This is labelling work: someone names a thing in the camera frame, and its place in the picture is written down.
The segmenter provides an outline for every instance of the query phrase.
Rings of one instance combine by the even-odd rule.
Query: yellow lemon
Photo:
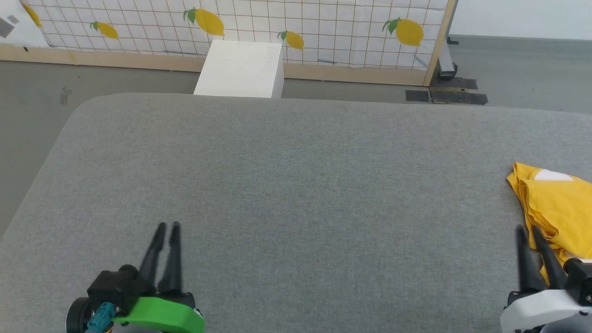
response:
[[[111,39],[119,39],[119,34],[117,30],[112,26],[108,25],[107,23],[103,22],[93,22],[91,23],[91,28],[96,31],[100,31],[103,36],[111,38]]]
[[[406,18],[398,18],[396,20],[386,21],[382,26],[382,30],[388,28],[391,33],[397,30],[397,39],[401,44],[419,47],[423,40],[423,28],[417,22],[408,20]]]
[[[302,50],[304,48],[304,40],[297,33],[283,31],[278,33],[278,37],[282,37],[282,40],[285,40],[293,49]]]
[[[41,21],[39,20],[39,16],[37,15],[37,13],[29,6],[27,5],[22,5],[25,10],[27,11],[27,13],[29,13],[29,15],[31,16],[31,18],[33,19],[33,22],[35,22],[35,24],[38,27],[41,27]]]
[[[220,20],[216,14],[208,12],[205,9],[193,8],[183,12],[184,21],[186,16],[187,20],[193,24],[197,21],[197,25],[206,33],[210,35],[224,36],[224,23],[222,23],[222,20]]]

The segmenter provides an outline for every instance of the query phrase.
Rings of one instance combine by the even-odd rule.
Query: teal connector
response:
[[[113,322],[115,316],[115,306],[113,303],[105,302],[101,304],[99,309],[92,316],[88,322],[88,329],[86,333],[103,333],[107,327]]]

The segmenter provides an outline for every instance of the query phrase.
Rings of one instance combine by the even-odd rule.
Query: gray table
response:
[[[592,179],[590,129],[487,107],[93,99],[0,243],[0,332],[62,332],[98,272],[139,265],[174,220],[207,332],[499,332],[523,219],[505,178],[522,161]]]

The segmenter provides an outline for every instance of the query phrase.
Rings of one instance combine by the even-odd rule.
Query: yellow cloth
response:
[[[553,178],[562,180],[545,180]],[[524,208],[531,248],[532,227],[539,226],[562,266],[573,256],[592,258],[592,184],[521,163],[507,179]],[[548,283],[544,267],[540,273]]]

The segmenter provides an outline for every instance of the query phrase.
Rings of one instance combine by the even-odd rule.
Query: white box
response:
[[[214,40],[194,95],[281,98],[282,44]]]

